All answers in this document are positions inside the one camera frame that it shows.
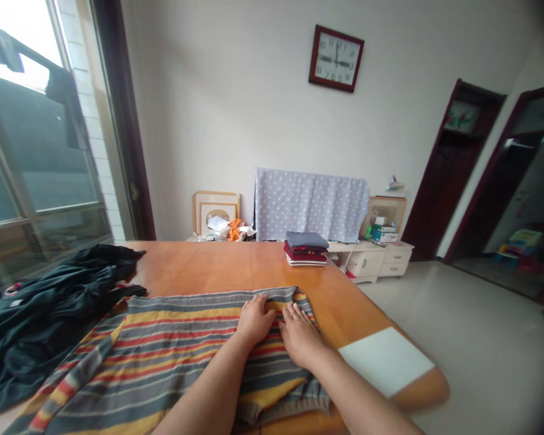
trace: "curtain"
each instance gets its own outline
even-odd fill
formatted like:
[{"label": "curtain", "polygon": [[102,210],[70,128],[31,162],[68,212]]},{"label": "curtain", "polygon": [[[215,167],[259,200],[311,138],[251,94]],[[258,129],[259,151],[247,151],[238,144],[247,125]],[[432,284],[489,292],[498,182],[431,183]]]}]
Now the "curtain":
[{"label": "curtain", "polygon": [[256,240],[310,231],[354,243],[369,211],[369,183],[361,178],[256,168]]}]

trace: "folded clothes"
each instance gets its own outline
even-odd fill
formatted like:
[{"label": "folded clothes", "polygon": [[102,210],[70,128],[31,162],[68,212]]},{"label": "folded clothes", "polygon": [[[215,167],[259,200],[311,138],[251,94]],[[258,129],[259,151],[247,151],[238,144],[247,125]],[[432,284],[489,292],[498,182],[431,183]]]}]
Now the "folded clothes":
[{"label": "folded clothes", "polygon": [[287,231],[286,241],[293,248],[319,247],[328,249],[328,242],[317,233],[297,233],[296,231]]},{"label": "folded clothes", "polygon": [[288,257],[288,254],[286,254],[286,261],[291,266],[326,266],[326,260],[317,262],[317,261],[293,261]]},{"label": "folded clothes", "polygon": [[309,255],[309,254],[293,254],[290,252],[290,248],[284,245],[284,252],[292,261],[313,261],[313,262],[326,262],[326,257],[321,255]]},{"label": "folded clothes", "polygon": [[328,255],[328,249],[319,248],[317,246],[297,246],[293,248],[287,241],[284,241],[284,246],[286,246],[290,250],[290,253],[294,255]]},{"label": "folded clothes", "polygon": [[5,434],[150,433],[236,331],[242,306],[268,295],[276,319],[248,357],[236,422],[260,425],[329,412],[318,380],[290,360],[282,308],[296,303],[316,325],[298,287],[121,301],[30,399]]}]

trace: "hand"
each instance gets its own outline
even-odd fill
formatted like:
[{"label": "hand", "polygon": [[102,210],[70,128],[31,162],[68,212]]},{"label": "hand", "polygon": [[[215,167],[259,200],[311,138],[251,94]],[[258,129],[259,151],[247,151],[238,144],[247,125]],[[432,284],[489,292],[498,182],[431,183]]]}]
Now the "hand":
[{"label": "hand", "polygon": [[311,371],[311,365],[328,348],[306,313],[298,305],[288,304],[282,309],[284,321],[280,322],[280,334],[290,358],[297,366]]},{"label": "hand", "polygon": [[240,313],[240,321],[236,335],[250,348],[260,343],[266,337],[276,317],[276,311],[264,311],[264,304],[268,295],[256,295],[250,301],[246,301]]}]

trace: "wooden door frame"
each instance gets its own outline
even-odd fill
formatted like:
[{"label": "wooden door frame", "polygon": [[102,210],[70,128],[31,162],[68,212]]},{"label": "wooden door frame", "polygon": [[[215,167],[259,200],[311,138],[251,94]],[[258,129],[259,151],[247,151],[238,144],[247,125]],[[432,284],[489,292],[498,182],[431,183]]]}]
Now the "wooden door frame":
[{"label": "wooden door frame", "polygon": [[[452,109],[453,101],[455,100],[455,98],[457,96],[457,93],[458,93],[458,90],[459,90],[459,88],[461,86],[466,86],[466,87],[470,88],[471,90],[474,90],[474,91],[476,91],[476,92],[478,92],[480,94],[489,95],[489,96],[492,96],[493,98],[496,99],[496,101],[499,104],[499,107],[497,108],[497,115],[496,115],[496,118],[494,119],[494,123],[496,122],[497,116],[499,115],[499,112],[501,111],[502,106],[504,105],[504,101],[506,100],[505,95],[498,94],[496,92],[489,91],[489,90],[484,89],[484,88],[480,88],[479,86],[472,85],[471,83],[464,82],[462,79],[457,79],[455,81],[455,85],[453,87],[452,94],[451,94],[451,96],[449,98],[449,102],[447,103],[447,107],[445,108],[443,118],[441,120],[441,123],[439,125],[439,129],[437,131],[437,136],[435,137],[435,142],[433,143],[433,148],[431,149],[431,154],[429,155],[429,160],[427,160],[427,164],[425,166],[423,174],[421,175],[421,183],[419,184],[419,189],[417,190],[417,194],[415,195],[415,199],[417,199],[419,197],[419,194],[421,193],[421,190],[425,188],[425,186],[423,186],[423,178],[425,177],[425,173],[427,171],[427,168],[429,168],[429,165],[433,161],[433,159],[435,157],[435,153],[436,153],[437,149],[439,148],[439,142],[441,140],[441,135],[443,134],[443,131],[444,131],[444,128],[445,128],[445,122],[447,120],[447,117],[449,116],[449,113],[450,113],[450,111]],[[487,133],[487,135],[486,135],[486,137],[484,139],[484,143],[482,143],[482,146],[478,150],[478,154],[476,155],[476,158],[475,158],[476,159],[476,164],[478,162],[478,159],[479,159],[479,156],[480,156],[481,152],[484,149],[485,143],[488,140],[488,137],[489,137],[490,133],[491,133],[491,130]],[[468,181],[469,181],[469,177],[471,177],[471,173],[472,173],[474,168],[475,168],[475,164],[471,168],[470,174],[468,176]],[[413,207],[411,208],[411,211],[409,212],[409,216],[407,217],[407,221],[406,221],[406,224],[405,224],[405,229],[407,229],[407,224],[409,223],[409,220],[411,219],[411,214],[414,211],[414,209],[415,209],[415,203],[413,203]]]},{"label": "wooden door frame", "polygon": [[135,238],[156,240],[120,0],[90,0]]},{"label": "wooden door frame", "polygon": [[[519,118],[520,114],[522,114],[522,111],[526,108],[526,106],[528,105],[530,101],[536,100],[542,97],[544,97],[544,87],[535,89],[533,91],[523,92],[520,94],[520,97],[518,97],[518,101],[516,101],[516,105],[512,109],[510,117],[508,118],[508,121],[506,122],[506,125],[502,131],[502,135],[498,139],[494,147],[493,153],[491,154],[490,160],[488,161],[488,164],[485,167],[482,178],[479,180],[478,186],[476,187],[476,190],[473,192],[473,195],[470,199],[470,203],[465,209],[465,213],[463,217],[461,218],[461,222],[459,223],[458,229],[455,231],[455,234],[453,235],[452,242],[449,245],[449,248],[447,249],[447,252],[443,258],[444,264],[448,265],[448,264],[451,264],[451,262],[453,261],[453,255],[455,253],[455,250],[458,247],[459,240],[461,236],[463,235],[465,227],[467,226],[473,214],[473,210],[476,208],[478,204],[478,200],[481,197],[482,193],[484,192],[484,189],[487,186],[493,171],[496,169],[498,162],[504,156],[502,153],[502,151],[504,150],[504,144],[506,143],[506,140],[508,140],[509,138],[515,137],[514,135],[511,134],[511,132],[514,129],[514,125],[516,124],[517,119]],[[544,133],[544,130],[540,130],[540,131],[532,132],[532,133]]]}]

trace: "tile floor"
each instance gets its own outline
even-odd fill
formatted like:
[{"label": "tile floor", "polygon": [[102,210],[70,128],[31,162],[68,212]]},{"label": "tile floor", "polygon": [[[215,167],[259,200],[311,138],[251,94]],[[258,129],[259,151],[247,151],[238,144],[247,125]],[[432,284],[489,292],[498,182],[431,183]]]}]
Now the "tile floor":
[{"label": "tile floor", "polygon": [[542,307],[439,262],[359,288],[445,373],[452,396],[413,420],[428,434],[529,434],[544,413]]},{"label": "tile floor", "polygon": [[493,258],[455,260],[452,266],[531,298],[536,298],[544,287],[544,273],[512,269],[505,262],[498,263]]}]

